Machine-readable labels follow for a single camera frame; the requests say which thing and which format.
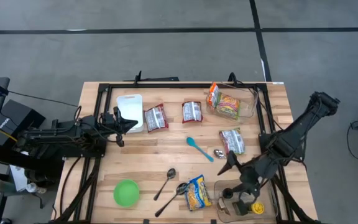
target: teal plastic spoon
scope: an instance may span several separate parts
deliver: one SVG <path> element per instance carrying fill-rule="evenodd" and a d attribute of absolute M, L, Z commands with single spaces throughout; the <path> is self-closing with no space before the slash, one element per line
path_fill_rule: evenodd
<path fill-rule="evenodd" d="M 189 146 L 193 146 L 196 149 L 198 149 L 200 152 L 202 152 L 204 154 L 204 156 L 206 156 L 208 158 L 209 161 L 211 161 L 211 162 L 214 161 L 214 158 L 212 158 L 212 156 L 208 155 L 206 152 L 204 152 L 204 150 L 202 150 L 200 147 L 197 146 L 196 141 L 194 141 L 193 138 L 187 137 L 186 142 Z"/>

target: snack bag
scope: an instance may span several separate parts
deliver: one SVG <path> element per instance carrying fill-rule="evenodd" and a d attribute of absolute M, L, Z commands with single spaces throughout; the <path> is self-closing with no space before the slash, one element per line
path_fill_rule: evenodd
<path fill-rule="evenodd" d="M 201 114 L 201 102 L 185 102 L 181 106 L 183 109 L 182 123 L 203 120 L 203 115 Z"/>
<path fill-rule="evenodd" d="M 146 118 L 147 130 L 149 132 L 156 129 L 168 128 L 167 116 L 165 115 L 163 104 L 159 104 L 148 111 L 145 111 L 144 116 Z"/>
<path fill-rule="evenodd" d="M 187 184 L 185 198 L 190 211 L 212 205 L 212 201 L 206 190 L 203 175 L 194 178 Z"/>
<path fill-rule="evenodd" d="M 219 94 L 216 111 L 230 118 L 239 117 L 240 101 L 223 93 Z"/>
<path fill-rule="evenodd" d="M 209 88 L 209 95 L 206 101 L 207 104 L 215 108 L 216 104 L 218 103 L 219 94 L 220 92 L 217 84 L 215 82 L 212 83 L 211 87 Z"/>
<path fill-rule="evenodd" d="M 246 145 L 242 139 L 240 128 L 228 131 L 219 131 L 226 154 L 233 151 L 235 154 L 243 154 L 246 152 Z"/>

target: green plastic bowl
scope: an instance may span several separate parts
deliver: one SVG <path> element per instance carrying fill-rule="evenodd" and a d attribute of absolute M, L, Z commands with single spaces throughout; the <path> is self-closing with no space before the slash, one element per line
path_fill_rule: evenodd
<path fill-rule="evenodd" d="M 139 187 L 133 180 L 122 180 L 114 188 L 114 200 L 122 207 L 131 207 L 139 199 Z"/>

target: metal spoon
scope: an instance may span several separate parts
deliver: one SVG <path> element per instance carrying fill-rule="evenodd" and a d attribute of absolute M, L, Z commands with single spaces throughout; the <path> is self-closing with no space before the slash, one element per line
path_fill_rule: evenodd
<path fill-rule="evenodd" d="M 186 192 L 186 188 L 187 188 L 187 183 L 181 183 L 179 184 L 179 186 L 177 187 L 177 193 L 175 194 L 175 196 L 173 196 L 171 198 L 171 200 L 169 200 L 168 203 L 166 203 L 162 208 L 160 208 L 160 210 L 158 210 L 154 215 L 156 217 L 159 217 L 162 213 L 162 211 L 164 211 L 164 209 L 169 205 L 169 203 L 171 203 L 171 201 L 177 196 L 177 195 L 183 195 Z"/>
<path fill-rule="evenodd" d="M 215 149 L 214 150 L 214 155 L 215 157 L 217 157 L 218 159 L 225 159 L 226 156 L 224 155 L 224 153 L 222 151 L 220 151 L 219 149 Z"/>
<path fill-rule="evenodd" d="M 160 191 L 154 196 L 154 200 L 158 199 L 162 189 L 165 187 L 165 184 L 167 184 L 168 180 L 174 178 L 176 176 L 176 174 L 177 174 L 177 171 L 174 168 L 168 170 L 168 172 L 167 172 L 167 180 L 165 181 L 164 185 L 162 185 Z"/>

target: concrete floor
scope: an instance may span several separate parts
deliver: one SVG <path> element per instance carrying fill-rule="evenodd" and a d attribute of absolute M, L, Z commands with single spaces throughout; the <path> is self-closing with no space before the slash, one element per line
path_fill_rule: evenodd
<path fill-rule="evenodd" d="M 262 27 L 358 27 L 358 1 L 258 0 Z M 0 0 L 0 30 L 153 27 L 252 27 L 241 0 Z M 306 164 L 319 219 L 358 223 L 358 161 L 346 129 L 358 119 L 358 32 L 264 33 L 272 80 L 285 82 L 294 117 L 314 91 L 341 100 L 337 114 L 308 135 Z M 263 81 L 254 33 L 0 35 L 0 77 L 12 91 L 78 102 L 83 82 L 178 76 L 183 81 Z M 73 108 L 9 96 L 51 119 L 71 119 Z M 351 132 L 358 155 L 358 132 Z M 8 199 L 4 217 L 46 222 L 56 193 L 38 209 L 33 196 Z"/>

